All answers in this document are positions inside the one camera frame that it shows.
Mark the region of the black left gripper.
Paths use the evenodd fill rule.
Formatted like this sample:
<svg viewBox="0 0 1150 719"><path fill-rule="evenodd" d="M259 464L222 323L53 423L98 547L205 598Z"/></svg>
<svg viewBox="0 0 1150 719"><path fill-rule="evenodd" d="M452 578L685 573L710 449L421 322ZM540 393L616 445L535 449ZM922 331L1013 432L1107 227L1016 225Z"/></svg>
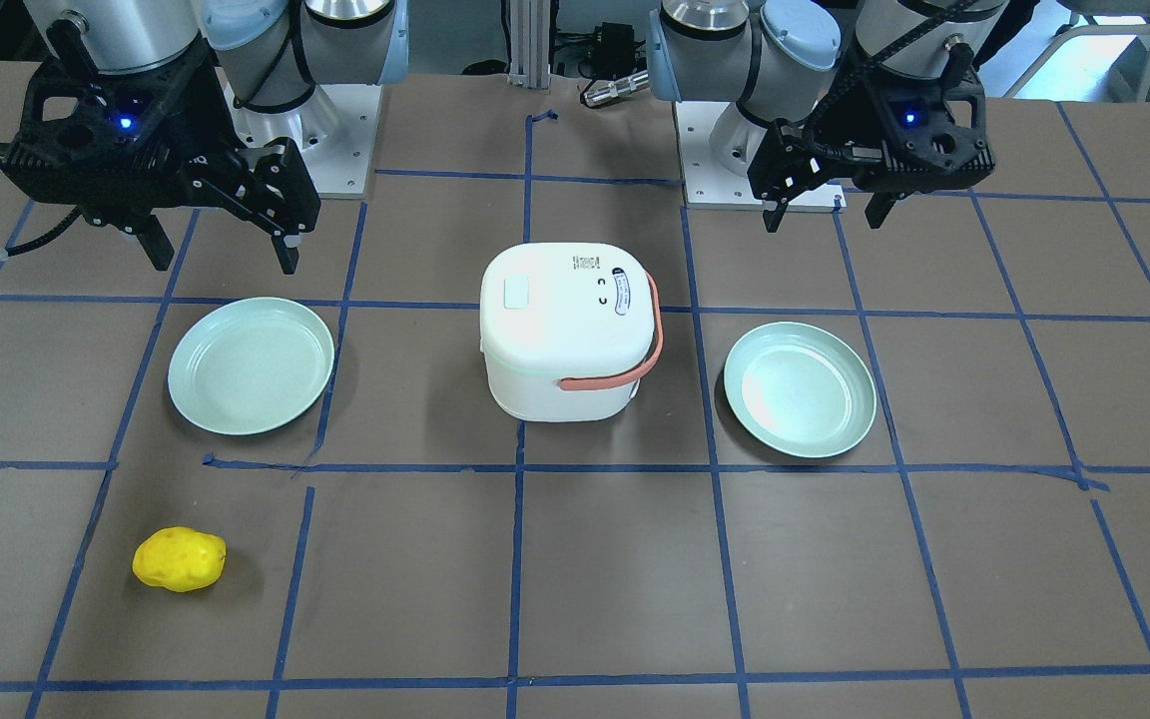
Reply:
<svg viewBox="0 0 1150 719"><path fill-rule="evenodd" d="M747 168L764 202L764 229L779 232L785 204L836 178L871 193L865 217L880 229L902 197L967 190L990 177L984 87L975 70L903 79L872 70L839 83L806 118L776 118Z"/></svg>

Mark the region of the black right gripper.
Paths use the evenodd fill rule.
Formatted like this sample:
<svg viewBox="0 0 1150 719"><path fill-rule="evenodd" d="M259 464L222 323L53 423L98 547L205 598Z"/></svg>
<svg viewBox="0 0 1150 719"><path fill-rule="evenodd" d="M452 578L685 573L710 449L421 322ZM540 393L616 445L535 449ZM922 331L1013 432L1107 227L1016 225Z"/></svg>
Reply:
<svg viewBox="0 0 1150 719"><path fill-rule="evenodd" d="M152 211L218 208L271 234L284 275L299 265L320 198L288 138L243 141L202 40L143 72L79 77L49 58L26 86L20 129L0 165L31 199L78 206L122 223L152 268L172 267L175 247Z"/></svg>

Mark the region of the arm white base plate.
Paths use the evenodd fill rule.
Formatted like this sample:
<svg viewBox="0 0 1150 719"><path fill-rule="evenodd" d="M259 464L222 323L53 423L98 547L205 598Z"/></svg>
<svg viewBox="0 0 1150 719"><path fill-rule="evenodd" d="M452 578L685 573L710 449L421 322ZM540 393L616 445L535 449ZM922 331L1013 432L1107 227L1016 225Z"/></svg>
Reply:
<svg viewBox="0 0 1150 719"><path fill-rule="evenodd" d="M300 148L323 199L361 200L368 193L384 87L328 85L299 108L282 113L232 108L236 132L252 147L288 137Z"/></svg>
<svg viewBox="0 0 1150 719"><path fill-rule="evenodd" d="M689 208L765 209L747 179L764 129L750 123L733 102L676 102L674 115Z"/></svg>

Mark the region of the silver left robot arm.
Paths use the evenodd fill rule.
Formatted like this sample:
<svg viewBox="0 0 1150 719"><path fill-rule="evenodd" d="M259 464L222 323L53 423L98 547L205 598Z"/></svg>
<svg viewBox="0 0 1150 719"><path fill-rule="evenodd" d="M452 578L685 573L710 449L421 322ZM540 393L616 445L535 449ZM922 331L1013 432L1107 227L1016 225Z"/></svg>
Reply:
<svg viewBox="0 0 1150 719"><path fill-rule="evenodd" d="M973 69L1002 1L862 1L853 31L814 1L664 1L651 13L652 94L674 105L687 201L842 211L839 181L879 228L914 193L995 169Z"/></svg>

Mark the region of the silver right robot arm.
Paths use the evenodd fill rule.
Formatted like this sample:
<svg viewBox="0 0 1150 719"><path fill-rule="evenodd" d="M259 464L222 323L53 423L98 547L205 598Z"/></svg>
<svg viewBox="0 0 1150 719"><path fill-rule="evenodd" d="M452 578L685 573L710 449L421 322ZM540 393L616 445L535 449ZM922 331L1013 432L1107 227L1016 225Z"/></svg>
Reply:
<svg viewBox="0 0 1150 719"><path fill-rule="evenodd" d="M215 208L268 234L279 268L319 219L310 165L345 141L331 85L409 69L405 1L29 1L49 55L0 169L37 202L172 263L156 211Z"/></svg>

